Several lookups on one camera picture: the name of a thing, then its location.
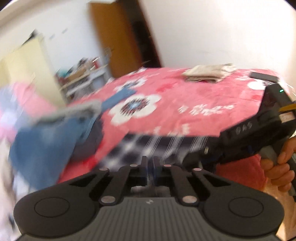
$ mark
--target ribbed gray surface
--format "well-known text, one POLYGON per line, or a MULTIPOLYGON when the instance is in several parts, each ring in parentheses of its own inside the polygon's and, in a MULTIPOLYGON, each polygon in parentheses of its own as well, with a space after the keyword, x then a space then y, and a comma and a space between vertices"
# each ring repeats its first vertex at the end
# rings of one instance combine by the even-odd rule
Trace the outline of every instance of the ribbed gray surface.
MULTIPOLYGON (((196 208, 183 207, 174 198, 125 198, 104 207, 85 229, 55 241, 279 241, 275 236, 241 239, 208 225, 196 208)), ((24 235, 19 241, 49 241, 24 235)))

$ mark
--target device handle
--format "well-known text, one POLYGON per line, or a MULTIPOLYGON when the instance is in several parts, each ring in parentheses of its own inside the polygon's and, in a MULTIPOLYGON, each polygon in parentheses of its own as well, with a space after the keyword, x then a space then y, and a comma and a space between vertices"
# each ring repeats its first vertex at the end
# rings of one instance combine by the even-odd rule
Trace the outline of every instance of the device handle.
MULTIPOLYGON (((263 147, 260 150, 259 154, 264 159, 272 160, 272 162, 274 163, 275 166, 278 165, 278 162, 277 162, 278 154, 275 152, 275 150, 273 149, 272 146, 263 147)), ((296 156, 295 156, 295 154, 292 155, 291 159, 288 160, 287 163, 290 165, 290 170, 293 170, 294 172, 296 172, 296 156)), ((292 187, 288 191, 288 193, 296 201, 296 180, 292 181, 292 187)))

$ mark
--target fingernail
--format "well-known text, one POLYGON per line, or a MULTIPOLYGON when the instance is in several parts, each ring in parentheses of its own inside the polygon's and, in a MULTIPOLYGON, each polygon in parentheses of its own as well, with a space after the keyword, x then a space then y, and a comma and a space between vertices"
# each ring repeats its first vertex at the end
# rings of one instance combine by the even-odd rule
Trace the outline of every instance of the fingernail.
POLYGON ((278 163, 280 164, 281 162, 284 161, 284 159, 286 158, 286 153, 285 152, 282 152, 279 157, 278 157, 278 163))

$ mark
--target checkered cloth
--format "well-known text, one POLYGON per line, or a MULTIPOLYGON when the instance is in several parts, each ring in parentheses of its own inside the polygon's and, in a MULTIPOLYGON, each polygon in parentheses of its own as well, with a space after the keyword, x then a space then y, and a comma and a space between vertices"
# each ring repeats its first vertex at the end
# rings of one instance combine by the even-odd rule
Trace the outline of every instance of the checkered cloth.
MULTIPOLYGON (((115 172, 125 165, 141 164, 142 156, 148 158, 148 187, 134 187, 132 193, 136 196, 170 196, 166 187, 151 187, 152 173, 150 167, 153 166, 152 158, 160 158, 160 164, 181 165, 188 152, 202 149, 206 145, 217 140, 216 137, 161 137, 140 134, 127 134, 123 140, 102 159, 95 169, 107 167, 115 172)), ((210 164, 204 169, 214 172, 215 165, 210 164)))

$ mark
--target gray handle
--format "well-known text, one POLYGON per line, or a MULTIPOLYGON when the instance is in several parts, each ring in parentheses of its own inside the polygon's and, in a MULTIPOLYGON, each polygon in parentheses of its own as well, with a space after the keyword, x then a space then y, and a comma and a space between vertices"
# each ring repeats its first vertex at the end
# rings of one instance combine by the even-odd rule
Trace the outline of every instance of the gray handle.
MULTIPOLYGON (((277 163, 278 155, 276 154, 276 152, 274 151, 272 146, 263 147, 260 150, 259 154, 264 159, 272 160, 272 162, 274 163, 275 166, 278 165, 278 163, 277 163)), ((290 196, 296 196, 296 191, 295 191, 295 187, 294 187, 293 183, 292 183, 292 187, 288 191, 288 193, 290 196)))

